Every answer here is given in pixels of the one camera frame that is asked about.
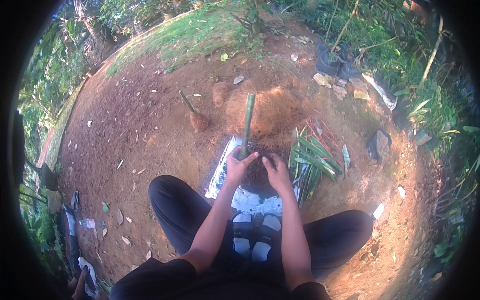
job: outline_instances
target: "hand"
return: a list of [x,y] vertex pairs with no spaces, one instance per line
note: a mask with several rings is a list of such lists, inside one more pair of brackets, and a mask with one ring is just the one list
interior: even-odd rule
[[241,146],[237,146],[227,156],[227,179],[225,179],[225,183],[231,183],[235,187],[240,185],[242,178],[247,172],[247,167],[258,157],[258,152],[254,152],[246,159],[238,160],[237,157],[240,154],[240,149]]
[[276,190],[280,197],[282,196],[281,193],[293,192],[285,163],[275,153],[269,153],[267,156],[275,162],[275,167],[273,167],[267,157],[262,157],[262,161],[268,172],[268,181],[272,188]]
[[88,274],[88,268],[87,266],[85,266],[83,269],[82,269],[82,272],[80,273],[80,278],[85,278]]

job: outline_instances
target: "water bottle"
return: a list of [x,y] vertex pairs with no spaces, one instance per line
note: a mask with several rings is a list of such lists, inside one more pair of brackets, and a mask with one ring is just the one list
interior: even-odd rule
[[105,222],[100,220],[100,219],[83,219],[78,221],[78,224],[85,228],[90,228],[90,229],[101,229],[105,227]]

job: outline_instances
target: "grass patch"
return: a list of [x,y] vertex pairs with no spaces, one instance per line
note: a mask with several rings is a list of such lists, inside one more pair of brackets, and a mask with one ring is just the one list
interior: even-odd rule
[[161,68],[169,70],[219,48],[232,47],[238,51],[247,37],[245,29],[226,10],[197,10],[132,40],[119,52],[105,76],[111,78],[126,65],[152,52],[157,53]]
[[73,91],[72,95],[68,98],[67,103],[65,103],[65,105],[62,107],[62,109],[57,115],[57,123],[53,128],[52,137],[50,139],[50,144],[48,145],[47,149],[47,156],[45,157],[45,162],[51,170],[58,168],[58,166],[56,166],[56,163],[60,150],[60,143],[63,137],[63,133],[65,132],[65,126],[67,126],[67,122],[70,119],[70,114],[72,113],[73,105],[75,104],[77,96],[80,93],[80,90],[82,89],[85,81],[86,79],[77,86],[77,88]]

